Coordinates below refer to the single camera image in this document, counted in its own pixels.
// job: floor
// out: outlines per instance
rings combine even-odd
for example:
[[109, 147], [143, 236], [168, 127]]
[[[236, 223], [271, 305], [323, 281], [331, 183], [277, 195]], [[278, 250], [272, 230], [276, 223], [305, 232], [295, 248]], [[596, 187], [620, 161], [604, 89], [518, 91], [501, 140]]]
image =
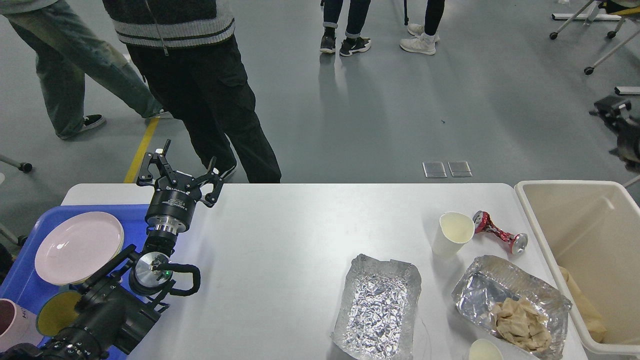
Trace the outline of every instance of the floor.
[[[97, 34], [126, 52], [99, 1], [68, 2]], [[244, 0], [233, 7], [256, 111], [284, 183], [625, 183], [636, 174], [609, 154], [616, 137], [588, 111], [615, 86], [640, 85], [640, 44], [631, 41], [590, 76], [582, 70], [636, 25], [624, 25], [609, 40], [605, 35], [614, 23], [575, 22], [550, 40], [548, 34], [561, 25], [550, 14], [582, 4], [449, 0], [437, 53], [424, 56], [398, 46], [410, 37], [402, 1], [375, 1], [363, 31], [372, 48], [349, 58], [318, 51], [319, 0]], [[423, 19], [424, 2], [409, 1], [409, 15], [412, 22]], [[34, 52], [4, 18], [0, 33], [0, 154], [35, 168], [22, 174], [0, 163], [6, 176], [0, 221], [28, 234], [71, 186], [123, 182], [148, 122], [88, 79], [85, 111], [104, 114], [108, 123], [59, 140], [45, 112]], [[174, 168], [204, 172], [179, 120], [160, 120], [148, 150], [167, 138]], [[473, 177], [428, 179], [423, 161], [468, 161]], [[232, 182], [245, 183], [244, 172]], [[640, 198], [640, 189], [629, 190]]]

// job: caster wheel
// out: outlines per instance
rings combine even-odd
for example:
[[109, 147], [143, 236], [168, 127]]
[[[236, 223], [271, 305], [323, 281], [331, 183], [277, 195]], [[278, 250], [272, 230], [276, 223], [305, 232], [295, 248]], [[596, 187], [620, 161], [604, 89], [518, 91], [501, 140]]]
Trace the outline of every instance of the caster wheel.
[[20, 170], [25, 174], [27, 174], [28, 172], [31, 172], [32, 169], [33, 169], [33, 166], [29, 163], [20, 163], [20, 167], [18, 168], [18, 170]]
[[27, 242], [27, 237], [26, 237], [26, 236], [24, 236], [24, 235], [20, 235], [20, 236], [18, 236], [18, 246], [20, 246], [20, 247], [21, 247], [21, 246], [23, 246], [23, 245], [24, 245], [24, 243], [26, 243], [26, 242]]

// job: yellow floor line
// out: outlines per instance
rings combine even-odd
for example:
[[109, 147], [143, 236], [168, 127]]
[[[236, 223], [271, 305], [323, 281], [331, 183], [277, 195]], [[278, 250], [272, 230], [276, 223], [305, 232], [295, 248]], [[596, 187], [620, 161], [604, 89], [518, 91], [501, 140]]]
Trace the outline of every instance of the yellow floor line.
[[149, 147], [151, 137], [154, 135], [154, 131], [158, 125], [158, 120], [160, 120], [159, 117], [154, 117], [149, 122], [149, 126], [147, 126], [145, 135], [142, 136], [142, 141], [140, 142], [140, 146], [138, 146], [138, 151], [136, 151], [136, 155], [133, 157], [133, 161], [131, 162], [129, 171], [127, 171], [127, 175], [124, 177], [123, 183], [130, 184], [136, 182], [136, 176], [138, 175], [140, 164], [142, 164], [142, 157], [147, 152], [147, 147]]

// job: jeans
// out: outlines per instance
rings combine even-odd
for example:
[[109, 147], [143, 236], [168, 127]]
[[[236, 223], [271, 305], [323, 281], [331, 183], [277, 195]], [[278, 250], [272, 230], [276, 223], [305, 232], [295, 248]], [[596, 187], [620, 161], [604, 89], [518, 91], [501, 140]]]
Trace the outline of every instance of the jeans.
[[5, 17], [36, 51], [36, 72], [58, 136], [72, 136], [82, 128], [85, 74], [142, 117], [160, 112], [162, 105], [124, 56], [97, 38], [66, 1]]
[[169, 56], [162, 49], [127, 47], [149, 88], [184, 123], [202, 165], [207, 167], [215, 156], [221, 172], [234, 167], [231, 140], [250, 183], [280, 182], [280, 167], [255, 113], [235, 37], [169, 49]]
[[[347, 31], [344, 33], [348, 38], [360, 36], [364, 21], [367, 18], [371, 0], [351, 0], [349, 3], [349, 18], [347, 19]], [[337, 28], [338, 18], [342, 10], [342, 0], [324, 0], [324, 22], [326, 28]]]

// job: yellow plate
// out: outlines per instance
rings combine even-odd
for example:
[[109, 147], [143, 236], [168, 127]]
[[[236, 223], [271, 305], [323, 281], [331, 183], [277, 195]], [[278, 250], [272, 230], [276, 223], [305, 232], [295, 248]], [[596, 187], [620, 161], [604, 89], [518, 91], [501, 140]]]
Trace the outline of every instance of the yellow plate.
[[53, 296], [40, 310], [36, 325], [44, 336], [55, 336], [69, 326], [77, 317], [74, 310], [81, 295], [75, 291], [64, 291]]

